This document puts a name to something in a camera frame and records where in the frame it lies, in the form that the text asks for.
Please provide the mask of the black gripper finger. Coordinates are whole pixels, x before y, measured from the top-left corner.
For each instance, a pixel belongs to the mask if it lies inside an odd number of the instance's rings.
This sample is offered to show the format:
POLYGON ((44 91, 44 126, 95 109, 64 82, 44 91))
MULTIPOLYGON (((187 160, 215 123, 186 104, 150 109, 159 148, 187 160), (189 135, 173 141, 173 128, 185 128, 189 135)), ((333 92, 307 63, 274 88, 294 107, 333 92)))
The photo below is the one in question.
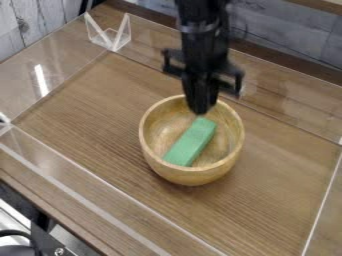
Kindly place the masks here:
POLYGON ((206 113, 206 86, 201 78, 183 73, 182 85, 186 95, 187 105, 195 114, 206 113))
POLYGON ((206 112, 215 106, 219 94, 218 79, 213 76, 206 77, 206 112))

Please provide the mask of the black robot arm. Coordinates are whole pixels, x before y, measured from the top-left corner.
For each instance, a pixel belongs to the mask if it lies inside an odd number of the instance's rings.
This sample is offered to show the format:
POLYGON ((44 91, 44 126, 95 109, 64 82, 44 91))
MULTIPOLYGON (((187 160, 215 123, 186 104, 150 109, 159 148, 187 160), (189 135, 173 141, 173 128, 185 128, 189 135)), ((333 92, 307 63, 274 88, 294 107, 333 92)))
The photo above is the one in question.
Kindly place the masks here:
POLYGON ((241 94, 245 71, 230 61, 231 0, 175 0, 182 48, 165 48, 163 71, 182 79, 190 110, 203 115, 221 88, 241 94))

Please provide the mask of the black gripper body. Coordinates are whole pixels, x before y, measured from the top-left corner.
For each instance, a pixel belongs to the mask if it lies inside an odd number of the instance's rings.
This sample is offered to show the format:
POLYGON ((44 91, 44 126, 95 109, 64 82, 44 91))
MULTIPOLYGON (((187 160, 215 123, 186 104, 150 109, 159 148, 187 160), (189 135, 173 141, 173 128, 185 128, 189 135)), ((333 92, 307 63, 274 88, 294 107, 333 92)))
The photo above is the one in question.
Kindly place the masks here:
POLYGON ((189 24, 179 26, 182 48, 165 48, 162 51, 163 71, 182 79, 189 73, 202 79, 218 79, 219 88, 238 96, 242 91, 245 71, 230 61, 230 25, 189 24))

